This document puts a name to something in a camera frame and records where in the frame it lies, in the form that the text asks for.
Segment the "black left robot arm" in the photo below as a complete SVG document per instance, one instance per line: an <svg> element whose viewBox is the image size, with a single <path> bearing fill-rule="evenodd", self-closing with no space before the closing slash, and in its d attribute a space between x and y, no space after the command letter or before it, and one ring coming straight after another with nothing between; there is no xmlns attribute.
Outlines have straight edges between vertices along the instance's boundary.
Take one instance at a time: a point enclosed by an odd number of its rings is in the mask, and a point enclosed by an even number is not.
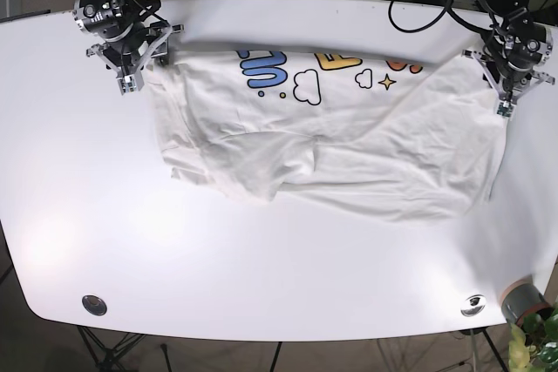
<svg viewBox="0 0 558 372"><path fill-rule="evenodd" d="M388 6L392 27L413 34L434 26L444 15L477 34L483 42L479 51L464 50L462 56L478 63L489 85L498 95L496 113L511 118L520 98L538 85L553 85L555 78L539 71L554 50L551 30L535 22L528 8L529 0L477 0L491 19L491 27L480 28L453 11L453 0L445 0L442 11L429 23L416 29L404 29L392 18L394 2Z"/></svg>

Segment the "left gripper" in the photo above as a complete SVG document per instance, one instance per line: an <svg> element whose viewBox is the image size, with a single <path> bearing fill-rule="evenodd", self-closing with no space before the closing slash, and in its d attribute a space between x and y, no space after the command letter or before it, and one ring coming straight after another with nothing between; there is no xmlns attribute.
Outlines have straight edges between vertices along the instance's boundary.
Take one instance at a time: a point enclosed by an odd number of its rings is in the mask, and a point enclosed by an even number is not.
<svg viewBox="0 0 558 372"><path fill-rule="evenodd" d="M517 10L495 19L484 36L490 54L465 49L462 57L472 59L483 72L484 79L498 96L497 114L511 118L519 99L544 83L554 85L556 78L549 74L531 74L534 67L543 65L554 49L551 31L536 23L529 10Z"/></svg>

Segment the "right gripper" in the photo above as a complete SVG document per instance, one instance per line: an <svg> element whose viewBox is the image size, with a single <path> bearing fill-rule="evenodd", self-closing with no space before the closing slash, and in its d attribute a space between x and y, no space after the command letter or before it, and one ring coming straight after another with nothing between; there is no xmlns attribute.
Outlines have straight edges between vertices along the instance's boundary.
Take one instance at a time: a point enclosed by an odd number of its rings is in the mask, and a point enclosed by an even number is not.
<svg viewBox="0 0 558 372"><path fill-rule="evenodd" d="M149 62L167 66L169 38L184 31L182 24L144 25L160 6L160 0L77 0L74 4L73 18L80 30L103 40L103 45L88 48L86 56L98 56L116 72L121 94L143 88L141 71ZM146 51L140 55L145 43Z"/></svg>

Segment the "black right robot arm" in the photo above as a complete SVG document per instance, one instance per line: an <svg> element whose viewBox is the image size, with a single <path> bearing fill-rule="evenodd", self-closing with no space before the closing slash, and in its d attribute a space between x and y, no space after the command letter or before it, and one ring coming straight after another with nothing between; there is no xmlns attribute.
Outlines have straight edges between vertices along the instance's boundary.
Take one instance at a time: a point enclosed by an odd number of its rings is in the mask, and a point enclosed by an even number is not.
<svg viewBox="0 0 558 372"><path fill-rule="evenodd" d="M158 15L160 0L77 0L72 16L79 29L101 42L86 50L116 72L122 94L140 91L151 60L169 63L169 38L184 31Z"/></svg>

